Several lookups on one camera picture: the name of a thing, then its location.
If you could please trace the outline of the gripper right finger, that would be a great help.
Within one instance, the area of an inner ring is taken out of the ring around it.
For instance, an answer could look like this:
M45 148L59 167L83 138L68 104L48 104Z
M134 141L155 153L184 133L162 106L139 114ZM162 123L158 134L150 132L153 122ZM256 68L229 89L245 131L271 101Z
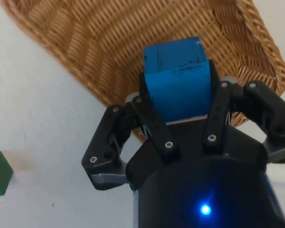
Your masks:
M229 155L250 164L285 164L285 101L261 81L244 86L218 76L209 62L212 103L203 134L203 151ZM233 113L243 114L266 134L263 143L232 127Z

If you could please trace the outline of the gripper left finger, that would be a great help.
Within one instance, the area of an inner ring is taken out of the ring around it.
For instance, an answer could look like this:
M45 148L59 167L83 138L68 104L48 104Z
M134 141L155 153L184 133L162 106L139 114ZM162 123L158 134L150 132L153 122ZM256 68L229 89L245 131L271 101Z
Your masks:
M121 152L131 132L140 129L146 141L125 163ZM177 161L180 146L167 124L151 104L143 72L139 93L125 106L108 107L82 158L81 164L97 190L108 190L128 183L139 189L161 166Z

